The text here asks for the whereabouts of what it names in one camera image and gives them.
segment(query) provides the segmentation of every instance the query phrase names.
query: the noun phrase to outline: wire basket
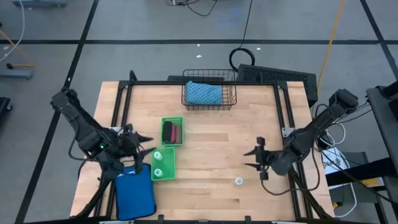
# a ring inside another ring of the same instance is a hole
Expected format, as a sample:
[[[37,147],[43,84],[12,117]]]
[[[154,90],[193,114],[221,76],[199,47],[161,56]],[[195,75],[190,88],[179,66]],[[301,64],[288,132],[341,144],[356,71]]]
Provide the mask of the wire basket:
[[[182,73],[185,82],[218,85],[222,88],[220,105],[194,105],[186,101],[186,85],[182,86],[182,104],[187,110],[230,110],[236,104],[236,77],[231,69],[187,69]]]

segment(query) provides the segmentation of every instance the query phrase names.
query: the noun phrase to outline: blue cloth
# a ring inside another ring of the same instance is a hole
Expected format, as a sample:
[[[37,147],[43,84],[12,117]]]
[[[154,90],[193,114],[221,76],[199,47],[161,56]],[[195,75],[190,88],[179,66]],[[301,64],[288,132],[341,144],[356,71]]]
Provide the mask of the blue cloth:
[[[193,105],[221,105],[223,90],[221,86],[197,84],[192,81],[185,85],[185,100]]]
[[[150,165],[144,164],[142,171],[134,175],[134,166],[125,167],[116,184],[116,217],[118,220],[133,220],[156,212],[154,185],[150,179]]]

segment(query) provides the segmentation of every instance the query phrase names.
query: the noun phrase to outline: small white object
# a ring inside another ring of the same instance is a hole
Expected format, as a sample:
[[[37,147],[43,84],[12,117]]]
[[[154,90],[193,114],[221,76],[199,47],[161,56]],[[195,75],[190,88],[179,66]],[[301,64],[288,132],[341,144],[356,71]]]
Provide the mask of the small white object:
[[[161,161],[163,159],[163,156],[161,155],[160,152],[155,152],[154,153],[154,157],[155,159],[157,159],[158,161]]]
[[[154,171],[154,174],[155,174],[155,176],[157,176],[157,177],[162,177],[162,176],[163,176],[163,171],[160,170],[160,169],[156,169],[156,170]]]
[[[235,185],[240,186],[243,184],[243,178],[242,177],[237,177],[235,179]]]

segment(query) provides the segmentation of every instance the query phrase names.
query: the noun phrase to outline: green tray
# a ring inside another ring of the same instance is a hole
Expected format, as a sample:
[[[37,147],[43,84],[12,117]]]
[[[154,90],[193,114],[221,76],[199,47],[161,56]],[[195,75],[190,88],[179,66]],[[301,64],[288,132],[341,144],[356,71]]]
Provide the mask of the green tray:
[[[161,161],[155,159],[155,152],[161,153],[163,157]],[[162,177],[155,176],[154,172],[156,169],[162,170]],[[157,148],[152,152],[150,178],[152,181],[175,179],[175,154],[173,147]]]
[[[181,124],[181,143],[170,143],[170,142],[163,142],[162,139],[160,139],[162,146],[182,146],[184,144],[184,118],[183,117],[168,117],[168,118],[162,118],[162,135],[163,136],[163,124],[165,121],[170,121],[173,122],[174,124]]]

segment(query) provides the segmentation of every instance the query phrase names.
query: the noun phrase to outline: gray floor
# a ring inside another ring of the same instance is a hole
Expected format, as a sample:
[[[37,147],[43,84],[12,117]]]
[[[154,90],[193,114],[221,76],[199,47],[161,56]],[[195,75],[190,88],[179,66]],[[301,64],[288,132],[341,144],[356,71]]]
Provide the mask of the gray floor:
[[[26,9],[25,39],[78,40],[92,0],[68,0],[55,9]],[[192,5],[207,11],[212,1]],[[368,1],[385,39],[398,39],[398,2]],[[339,1],[254,0],[247,39],[327,40]],[[249,1],[220,0],[209,17],[199,17],[186,7],[168,7],[163,0],[101,0],[88,39],[241,39]],[[0,0],[2,30],[12,39],[21,32],[21,10]],[[358,0],[346,2],[338,40],[376,40]],[[0,55],[6,52],[0,45]],[[0,79],[0,96],[12,98],[14,110],[0,129],[0,222],[13,223],[53,116],[50,98],[62,87],[76,45],[21,45],[36,67],[31,80]],[[166,80],[186,68],[229,68],[229,52],[237,45],[85,45],[72,81],[84,108],[94,113],[101,82],[124,80],[133,69],[140,80]],[[245,45],[256,64],[319,74],[327,45]],[[398,46],[390,45],[398,57]],[[25,62],[17,52],[7,62]],[[235,64],[249,63],[236,54]],[[365,90],[388,85],[395,77],[380,45],[334,45],[323,78],[320,101],[338,88],[347,88],[364,102]],[[347,123],[341,151],[365,151],[370,161],[388,156],[373,114]],[[73,131],[60,118],[44,169],[26,217],[27,222],[67,218],[77,182],[78,162],[67,157]],[[80,155],[77,148],[74,154]],[[396,223],[391,207],[392,223]],[[377,223],[373,205],[361,204],[346,220]]]

